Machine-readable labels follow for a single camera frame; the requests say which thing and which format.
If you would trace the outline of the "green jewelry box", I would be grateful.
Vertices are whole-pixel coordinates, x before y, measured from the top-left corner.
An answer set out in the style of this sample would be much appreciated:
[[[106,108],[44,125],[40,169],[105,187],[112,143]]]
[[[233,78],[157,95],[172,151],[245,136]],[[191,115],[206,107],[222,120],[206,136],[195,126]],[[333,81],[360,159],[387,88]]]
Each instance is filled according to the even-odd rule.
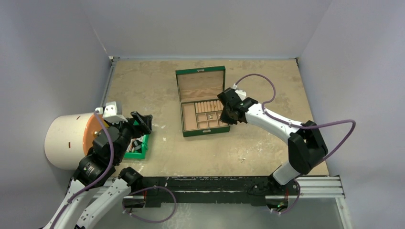
[[[226,133],[220,121],[223,105],[218,94],[225,86],[225,66],[176,70],[183,137]]]

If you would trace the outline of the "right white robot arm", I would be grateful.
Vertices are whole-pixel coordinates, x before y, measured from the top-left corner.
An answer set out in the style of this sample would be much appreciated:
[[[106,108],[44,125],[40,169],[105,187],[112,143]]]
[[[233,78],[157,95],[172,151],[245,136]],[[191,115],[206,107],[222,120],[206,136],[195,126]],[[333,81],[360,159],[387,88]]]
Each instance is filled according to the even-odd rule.
[[[327,155],[328,148],[313,121],[301,123],[283,117],[257,100],[243,97],[241,90],[227,88],[217,97],[223,105],[221,122],[255,125],[287,144],[288,160],[269,176],[268,188],[272,193],[280,194],[288,182],[308,174]]]

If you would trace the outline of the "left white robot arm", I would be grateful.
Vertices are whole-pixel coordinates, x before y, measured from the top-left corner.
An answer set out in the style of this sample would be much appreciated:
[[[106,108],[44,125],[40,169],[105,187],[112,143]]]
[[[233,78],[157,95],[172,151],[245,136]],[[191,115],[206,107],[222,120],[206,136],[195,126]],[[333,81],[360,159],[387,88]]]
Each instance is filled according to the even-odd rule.
[[[91,229],[124,196],[142,190],[142,175],[127,167],[97,199],[97,193],[115,173],[135,138],[151,133],[152,115],[97,108],[93,113],[56,118],[45,138],[47,159],[56,167],[74,171],[66,195],[46,224],[48,229]]]

